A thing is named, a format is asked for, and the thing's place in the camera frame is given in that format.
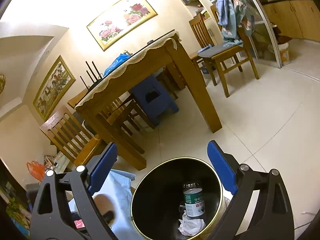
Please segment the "clear plastic water bottle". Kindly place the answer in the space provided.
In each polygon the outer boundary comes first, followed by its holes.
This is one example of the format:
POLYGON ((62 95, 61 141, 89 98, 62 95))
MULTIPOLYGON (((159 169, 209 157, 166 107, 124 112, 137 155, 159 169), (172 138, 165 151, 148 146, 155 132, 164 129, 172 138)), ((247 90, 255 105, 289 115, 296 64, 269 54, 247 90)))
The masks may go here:
POLYGON ((178 210, 181 215, 185 213, 190 219, 205 218, 203 189, 198 182, 189 182, 183 185, 183 201, 178 210))

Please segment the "white tissue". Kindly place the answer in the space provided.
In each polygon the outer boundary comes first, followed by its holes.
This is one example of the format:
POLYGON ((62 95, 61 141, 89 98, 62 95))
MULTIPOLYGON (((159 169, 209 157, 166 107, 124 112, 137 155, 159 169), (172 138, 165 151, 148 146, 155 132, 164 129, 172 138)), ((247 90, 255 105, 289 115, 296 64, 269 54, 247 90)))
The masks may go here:
POLYGON ((179 219, 178 221, 180 222, 178 230, 184 236, 195 236, 196 234, 201 232, 206 226, 203 219, 189 218, 185 210, 182 215, 182 219, 179 219))

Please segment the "red checkered card pack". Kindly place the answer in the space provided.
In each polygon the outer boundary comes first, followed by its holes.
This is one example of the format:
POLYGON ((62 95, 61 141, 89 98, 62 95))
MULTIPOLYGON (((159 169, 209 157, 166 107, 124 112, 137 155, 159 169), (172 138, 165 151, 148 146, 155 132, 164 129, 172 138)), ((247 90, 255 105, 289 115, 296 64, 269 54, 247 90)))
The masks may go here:
POLYGON ((81 219, 80 220, 75 220, 74 223, 75 223, 75 226, 76 226, 77 229, 81 229, 81 228, 85 227, 85 225, 84 225, 84 223, 83 223, 83 221, 81 219))

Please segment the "black gold-rimmed trash bin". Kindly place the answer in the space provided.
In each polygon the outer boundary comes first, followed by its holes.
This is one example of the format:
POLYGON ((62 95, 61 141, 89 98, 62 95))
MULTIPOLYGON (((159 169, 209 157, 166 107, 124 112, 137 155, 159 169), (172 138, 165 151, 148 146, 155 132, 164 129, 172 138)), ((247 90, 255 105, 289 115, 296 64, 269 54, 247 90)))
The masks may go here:
POLYGON ((188 239, 178 227, 185 210, 184 185, 202 189, 205 227, 193 239, 208 239, 217 226, 226 202, 220 178, 212 165, 201 159, 179 157, 153 168, 140 181, 132 197, 131 220, 145 239, 188 239))

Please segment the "blue cartoon pig tablecloth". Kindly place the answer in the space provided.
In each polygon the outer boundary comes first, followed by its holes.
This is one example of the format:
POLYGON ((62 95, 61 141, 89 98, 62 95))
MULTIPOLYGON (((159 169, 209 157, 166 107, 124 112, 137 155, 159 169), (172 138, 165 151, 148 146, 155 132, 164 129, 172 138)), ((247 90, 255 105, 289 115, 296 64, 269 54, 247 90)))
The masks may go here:
POLYGON ((110 228, 118 239, 131 240, 144 238, 135 229, 131 220, 131 181, 135 177, 130 172, 112 169, 101 189, 93 194, 93 196, 96 194, 106 194, 114 204, 116 217, 110 228))

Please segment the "wooden chair near left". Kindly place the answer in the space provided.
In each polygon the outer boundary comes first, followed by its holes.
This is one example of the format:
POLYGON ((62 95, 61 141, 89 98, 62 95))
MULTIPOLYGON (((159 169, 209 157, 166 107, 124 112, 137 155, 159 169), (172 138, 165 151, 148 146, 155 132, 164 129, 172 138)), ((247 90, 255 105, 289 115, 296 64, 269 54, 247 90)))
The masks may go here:
POLYGON ((91 135, 66 106, 57 110, 40 129, 76 166, 88 164, 107 146, 98 135, 91 135))

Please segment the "wooden dining table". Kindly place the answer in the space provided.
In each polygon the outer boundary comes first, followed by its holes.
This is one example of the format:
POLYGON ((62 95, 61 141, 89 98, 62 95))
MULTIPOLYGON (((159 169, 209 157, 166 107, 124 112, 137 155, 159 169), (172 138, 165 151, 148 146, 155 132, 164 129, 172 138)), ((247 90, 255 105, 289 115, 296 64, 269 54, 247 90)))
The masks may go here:
POLYGON ((134 94, 143 111, 157 125, 156 116, 178 106, 160 86, 153 74, 173 64, 193 96, 209 129, 216 132, 222 124, 206 90, 203 78, 183 48, 178 31, 172 30, 133 54, 110 74, 99 80, 76 105, 75 110, 105 142, 114 142, 118 154, 137 170, 146 168, 143 150, 133 145, 123 130, 111 125, 103 111, 126 92, 134 94))

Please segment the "blue plastic stool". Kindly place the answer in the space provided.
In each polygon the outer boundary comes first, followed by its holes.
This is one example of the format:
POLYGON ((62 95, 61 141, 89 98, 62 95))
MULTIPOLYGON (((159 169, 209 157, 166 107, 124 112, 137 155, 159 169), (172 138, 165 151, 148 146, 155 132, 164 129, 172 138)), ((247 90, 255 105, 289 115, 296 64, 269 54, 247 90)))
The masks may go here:
POLYGON ((147 77, 131 88, 131 94, 155 126, 160 124, 157 116, 167 109, 173 113, 180 110, 175 100, 154 76, 147 77))

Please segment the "blue plastic bag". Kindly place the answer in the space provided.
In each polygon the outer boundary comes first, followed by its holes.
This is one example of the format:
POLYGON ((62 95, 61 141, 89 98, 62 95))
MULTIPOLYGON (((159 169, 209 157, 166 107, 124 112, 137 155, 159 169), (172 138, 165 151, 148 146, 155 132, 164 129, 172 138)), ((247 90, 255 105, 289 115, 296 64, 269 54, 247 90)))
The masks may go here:
POLYGON ((117 67, 123 64, 127 59, 131 57, 131 54, 121 53, 104 71, 104 77, 108 76, 113 72, 117 67))

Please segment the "lace table cover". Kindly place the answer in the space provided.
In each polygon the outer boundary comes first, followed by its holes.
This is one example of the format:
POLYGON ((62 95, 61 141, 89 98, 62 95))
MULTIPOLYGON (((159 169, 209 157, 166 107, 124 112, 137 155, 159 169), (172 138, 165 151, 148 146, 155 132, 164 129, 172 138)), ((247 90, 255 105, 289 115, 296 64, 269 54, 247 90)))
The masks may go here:
POLYGON ((126 69, 129 65, 136 64, 136 63, 142 61, 142 59, 144 59, 146 57, 146 54, 148 51, 161 48, 162 46, 165 45, 165 43, 168 40, 172 40, 172 45, 173 45, 174 49, 177 50, 177 43, 181 42, 181 39, 178 35, 177 35, 177 38, 174 38, 173 36, 160 38, 159 41, 155 41, 152 44, 146 46, 146 48, 142 49, 136 55, 132 55, 129 59, 127 59, 125 62, 123 62, 121 65, 119 65, 110 74, 108 74, 108 76, 104 77, 98 85, 96 85, 90 92, 88 92, 84 96, 84 98, 82 98, 80 100, 80 102, 75 106, 74 109, 77 110, 83 104, 85 104, 89 100, 93 99, 95 94, 100 93, 104 89, 107 88, 110 80, 116 79, 116 78, 122 76, 126 72, 126 69))

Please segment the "wooden chair with cushion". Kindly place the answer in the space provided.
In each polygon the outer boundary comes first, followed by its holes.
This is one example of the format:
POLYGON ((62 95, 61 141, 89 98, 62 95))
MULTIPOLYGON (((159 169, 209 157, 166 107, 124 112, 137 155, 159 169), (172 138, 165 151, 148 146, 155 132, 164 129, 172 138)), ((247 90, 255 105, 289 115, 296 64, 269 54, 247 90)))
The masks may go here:
POLYGON ((259 79, 259 74, 257 71, 257 68, 255 66, 255 63, 253 61, 253 57, 250 54, 250 42, 247 34, 245 31, 247 31, 247 24, 248 20, 246 17, 241 21, 241 23, 237 26, 236 33, 239 35, 241 40, 243 41, 243 46, 231 44, 228 46, 224 46, 223 44, 219 44, 217 46, 208 48, 198 55, 203 58, 203 60, 206 63, 206 67, 208 70, 212 70, 210 66, 208 66, 209 61, 212 61, 214 63, 214 67, 217 70, 217 73, 220 78, 220 82, 222 83, 223 91, 225 94, 225 97, 229 97, 229 91, 227 87, 227 82, 225 78, 225 74, 230 72, 231 70, 234 70, 235 68, 238 68, 240 72, 242 72, 242 64, 246 62, 250 62, 251 67, 253 69, 253 73, 255 75, 256 79, 259 79), (237 57, 237 53, 244 51, 246 53, 246 58, 239 61, 237 57), (233 64, 230 67, 222 67, 222 64, 225 60, 233 58, 235 60, 235 64, 233 64))

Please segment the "wooden chair far right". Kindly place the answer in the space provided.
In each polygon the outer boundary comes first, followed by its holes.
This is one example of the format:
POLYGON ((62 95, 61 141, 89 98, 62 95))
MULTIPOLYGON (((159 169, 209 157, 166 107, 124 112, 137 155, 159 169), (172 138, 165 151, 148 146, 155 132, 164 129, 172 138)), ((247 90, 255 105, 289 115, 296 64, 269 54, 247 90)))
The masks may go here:
MULTIPOLYGON (((211 45, 211 46, 214 45, 212 38, 208 33, 208 30, 206 28, 206 25, 204 23, 201 13, 197 14, 192 20, 190 20, 189 25, 201 48, 205 48, 208 45, 211 45)), ((202 70, 204 70, 205 68, 208 70, 208 73, 212 78, 213 85, 216 86, 217 82, 213 72, 215 63, 208 58, 200 57, 198 55, 198 52, 191 54, 190 59, 193 62, 196 69, 199 71, 202 78, 203 78, 202 70)))

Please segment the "wooden kitchen cabinets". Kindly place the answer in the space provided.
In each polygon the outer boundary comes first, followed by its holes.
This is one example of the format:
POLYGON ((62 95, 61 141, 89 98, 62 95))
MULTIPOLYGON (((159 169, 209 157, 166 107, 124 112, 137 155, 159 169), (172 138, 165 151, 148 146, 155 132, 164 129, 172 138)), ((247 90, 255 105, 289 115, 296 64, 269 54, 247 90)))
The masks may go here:
POLYGON ((319 9, 314 1, 280 1, 265 4, 263 8, 282 35, 319 41, 319 9))

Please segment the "blue floral clothes on chair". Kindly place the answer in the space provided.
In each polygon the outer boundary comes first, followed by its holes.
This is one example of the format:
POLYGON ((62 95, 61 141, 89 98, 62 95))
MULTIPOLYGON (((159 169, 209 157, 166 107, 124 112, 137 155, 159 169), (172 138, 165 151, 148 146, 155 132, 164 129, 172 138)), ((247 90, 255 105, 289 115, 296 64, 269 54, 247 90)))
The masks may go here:
POLYGON ((254 16, 247 12, 247 5, 240 0, 217 0, 215 5, 225 46, 242 47, 244 42, 237 33, 238 27, 244 27, 248 37, 254 30, 254 16))

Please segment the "peony painting gold frame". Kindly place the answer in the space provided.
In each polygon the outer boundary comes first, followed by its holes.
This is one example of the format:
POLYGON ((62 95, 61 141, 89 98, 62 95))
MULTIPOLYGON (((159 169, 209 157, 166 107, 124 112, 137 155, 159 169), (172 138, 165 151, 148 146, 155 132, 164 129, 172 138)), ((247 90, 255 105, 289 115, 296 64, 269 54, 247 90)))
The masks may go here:
POLYGON ((87 25, 87 29, 105 51, 157 15, 147 0, 119 0, 87 25))

